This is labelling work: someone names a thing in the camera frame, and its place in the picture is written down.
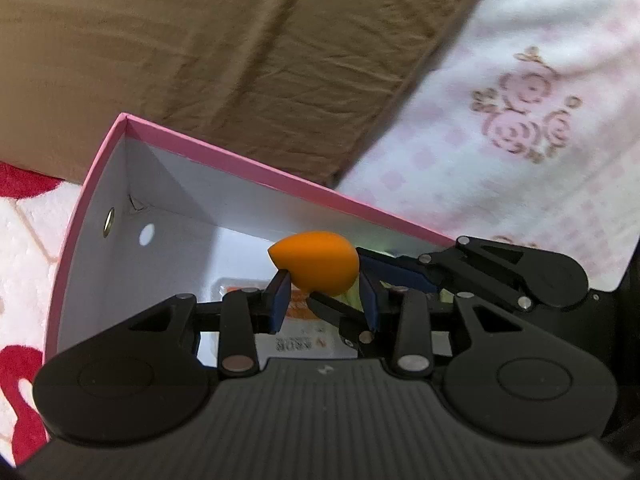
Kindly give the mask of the brown embroidered pillow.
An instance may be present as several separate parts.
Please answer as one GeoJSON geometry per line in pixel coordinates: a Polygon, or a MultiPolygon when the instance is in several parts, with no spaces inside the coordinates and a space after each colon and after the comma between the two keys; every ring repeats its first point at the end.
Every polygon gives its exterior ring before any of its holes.
{"type": "Polygon", "coordinates": [[[1,158],[80,181],[129,113],[330,185],[477,0],[1,0],[1,158]]]}

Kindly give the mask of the pink cardboard box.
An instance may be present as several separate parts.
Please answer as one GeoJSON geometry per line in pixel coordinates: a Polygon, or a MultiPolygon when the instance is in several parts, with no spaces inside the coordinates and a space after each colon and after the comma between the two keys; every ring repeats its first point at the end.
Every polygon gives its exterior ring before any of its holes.
{"type": "MultiPolygon", "coordinates": [[[[209,300],[220,278],[269,281],[269,246],[307,230],[415,256],[447,240],[427,229],[209,144],[120,115],[96,155],[54,283],[46,363],[178,294],[209,300]]],[[[234,453],[433,451],[465,433],[433,388],[360,359],[270,358],[249,378],[220,382],[183,426],[138,443],[76,443],[73,456],[188,460],[234,453]]]]}

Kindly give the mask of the white red bear blanket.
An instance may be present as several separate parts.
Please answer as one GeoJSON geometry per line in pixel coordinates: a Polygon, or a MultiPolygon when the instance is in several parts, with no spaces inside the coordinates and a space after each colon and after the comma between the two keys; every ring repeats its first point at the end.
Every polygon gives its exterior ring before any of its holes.
{"type": "Polygon", "coordinates": [[[1,165],[1,457],[18,465],[47,442],[32,381],[58,258],[80,187],[1,165]]]}

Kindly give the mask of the green yarn ball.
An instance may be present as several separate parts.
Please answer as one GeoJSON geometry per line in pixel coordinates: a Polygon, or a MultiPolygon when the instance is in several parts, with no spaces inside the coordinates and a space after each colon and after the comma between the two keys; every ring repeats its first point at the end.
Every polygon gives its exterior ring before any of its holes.
{"type": "Polygon", "coordinates": [[[382,296],[383,292],[393,287],[390,274],[394,269],[390,265],[395,262],[395,256],[391,252],[360,246],[356,248],[356,252],[359,258],[359,274],[350,289],[336,296],[336,299],[348,304],[349,307],[363,311],[361,289],[364,285],[372,286],[370,293],[373,298],[382,296]]]}

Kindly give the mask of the clear plastic box orange label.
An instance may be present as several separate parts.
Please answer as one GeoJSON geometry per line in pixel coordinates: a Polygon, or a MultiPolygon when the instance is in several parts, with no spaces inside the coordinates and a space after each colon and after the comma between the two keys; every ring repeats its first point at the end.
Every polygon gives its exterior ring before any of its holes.
{"type": "MultiPolygon", "coordinates": [[[[224,298],[227,292],[240,288],[266,288],[268,281],[220,278],[212,285],[213,301],[224,298]]],[[[198,358],[207,365],[217,364],[219,336],[217,332],[203,333],[198,358]]],[[[356,359],[357,351],[342,341],[338,328],[317,318],[306,304],[306,295],[292,288],[291,301],[280,328],[275,335],[256,334],[256,349],[260,368],[270,358],[285,359],[356,359]]]]}

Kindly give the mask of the orange makeup sponge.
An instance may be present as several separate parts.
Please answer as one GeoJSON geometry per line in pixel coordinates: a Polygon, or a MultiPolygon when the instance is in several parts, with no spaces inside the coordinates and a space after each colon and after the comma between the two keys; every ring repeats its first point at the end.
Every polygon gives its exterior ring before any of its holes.
{"type": "Polygon", "coordinates": [[[356,248],[333,232],[308,231],[282,238],[269,247],[268,254],[279,270],[290,272],[293,285],[305,292],[340,296],[359,274],[356,248]]]}

